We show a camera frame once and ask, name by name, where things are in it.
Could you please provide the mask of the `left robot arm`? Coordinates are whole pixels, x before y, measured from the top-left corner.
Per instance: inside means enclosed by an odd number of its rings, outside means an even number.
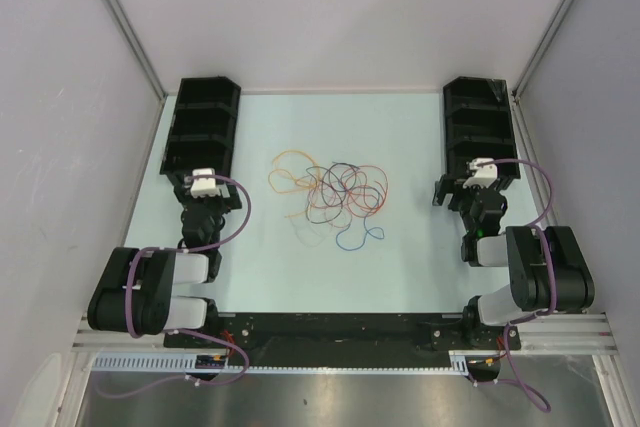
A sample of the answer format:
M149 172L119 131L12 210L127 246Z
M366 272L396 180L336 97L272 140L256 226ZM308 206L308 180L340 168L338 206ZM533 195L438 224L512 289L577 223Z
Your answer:
M210 315L214 303L176 295L174 288L216 279L220 248L248 224L250 196L212 168L193 170L174 193L182 204L181 240L173 248L114 248L87 308L92 330L140 338L186 329L202 347L219 339L221 323Z

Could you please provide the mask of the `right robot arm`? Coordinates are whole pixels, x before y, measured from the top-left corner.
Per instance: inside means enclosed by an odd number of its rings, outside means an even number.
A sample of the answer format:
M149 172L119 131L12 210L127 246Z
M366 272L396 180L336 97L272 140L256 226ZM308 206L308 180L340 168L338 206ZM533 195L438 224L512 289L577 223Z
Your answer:
M595 284L574 232L567 226L501 228L508 201L495 176L454 177L435 183L432 203L461 217L462 261L474 268L506 268L507 284L469 300L451 327L461 345L491 349L501 345L504 326L555 312L580 313L592 306Z

